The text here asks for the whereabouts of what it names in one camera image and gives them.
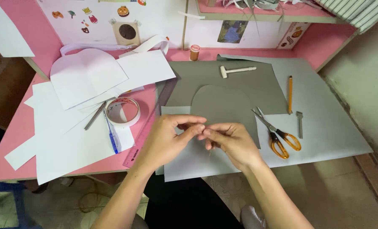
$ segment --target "black pants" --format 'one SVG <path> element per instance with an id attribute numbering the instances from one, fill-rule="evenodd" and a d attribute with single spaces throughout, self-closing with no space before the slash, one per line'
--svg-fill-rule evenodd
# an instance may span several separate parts
<path id="1" fill-rule="evenodd" d="M 244 228 L 201 178 L 165 183 L 163 175 L 152 174 L 144 194 L 150 199 L 145 214 L 150 229 Z"/>

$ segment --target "left hand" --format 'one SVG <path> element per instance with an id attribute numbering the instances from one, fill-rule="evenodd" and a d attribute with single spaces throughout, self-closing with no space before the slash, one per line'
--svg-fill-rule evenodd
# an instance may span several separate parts
<path id="1" fill-rule="evenodd" d="M 205 122 L 206 118 L 189 114 L 166 114 L 158 117 L 131 169 L 148 168 L 153 172 L 171 162 L 194 136 L 202 134 Z M 184 132 L 177 135 L 175 127 Z"/>

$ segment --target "rounded gray paper shape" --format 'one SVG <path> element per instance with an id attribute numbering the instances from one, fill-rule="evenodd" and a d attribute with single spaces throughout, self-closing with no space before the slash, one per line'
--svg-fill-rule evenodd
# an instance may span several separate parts
<path id="1" fill-rule="evenodd" d="M 259 149 L 257 122 L 252 108 L 249 97 L 242 91 L 206 85 L 193 97 L 190 114 L 207 118 L 207 125 L 242 123 Z"/>

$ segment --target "scissors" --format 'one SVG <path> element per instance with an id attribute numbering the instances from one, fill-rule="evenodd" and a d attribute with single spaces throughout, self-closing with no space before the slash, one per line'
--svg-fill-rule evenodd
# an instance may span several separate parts
<path id="1" fill-rule="evenodd" d="M 267 120 L 265 120 L 264 114 L 261 111 L 261 109 L 259 107 L 257 107 L 257 108 L 258 108 L 259 114 L 257 112 L 255 112 L 254 110 L 251 110 L 251 111 L 254 112 L 254 114 L 267 126 L 267 128 L 269 130 L 269 134 L 271 135 L 271 145 L 270 146 L 271 146 L 271 149 L 273 150 L 273 152 L 276 155 L 278 155 L 279 157 L 281 157 L 283 159 L 287 159 L 289 157 L 287 150 L 284 148 L 282 143 L 279 141 L 279 139 L 278 139 L 278 137 L 276 136 L 275 133 L 277 133 L 294 150 L 299 151 L 299 150 L 302 149 L 300 142 L 298 141 L 297 138 L 295 138 L 295 136 L 288 134 L 288 133 L 285 133 L 285 132 L 282 132 L 281 130 L 275 128 L 273 125 L 271 125 L 269 122 L 267 122 Z M 291 139 L 293 139 L 294 143 L 289 141 L 289 139 L 287 137 L 290 137 Z M 276 150 L 275 144 L 277 144 L 279 146 L 279 148 L 281 149 L 281 153 L 279 153 Z"/>

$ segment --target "orange scissor handle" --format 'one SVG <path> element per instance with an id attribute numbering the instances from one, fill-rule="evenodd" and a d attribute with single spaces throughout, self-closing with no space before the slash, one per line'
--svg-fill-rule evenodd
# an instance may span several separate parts
<path id="1" fill-rule="evenodd" d="M 271 135 L 271 149 L 272 149 L 272 151 L 276 155 L 278 155 L 278 157 L 283 158 L 283 159 L 288 159 L 289 154 L 288 154 L 287 150 L 285 149 L 285 147 L 282 145 L 282 143 L 279 141 L 276 134 L 274 132 L 271 132 L 270 135 Z M 281 150 L 281 153 L 279 153 L 278 150 L 276 150 L 275 144 L 278 145 L 279 149 Z"/>
<path id="2" fill-rule="evenodd" d="M 284 133 L 280 130 L 276 130 L 276 133 L 281 137 L 283 138 L 283 140 L 288 143 L 288 145 L 290 145 L 294 150 L 296 151 L 300 151 L 302 149 L 302 146 L 300 145 L 300 142 L 298 141 L 298 139 L 291 135 L 291 134 L 288 134 L 288 133 Z"/>

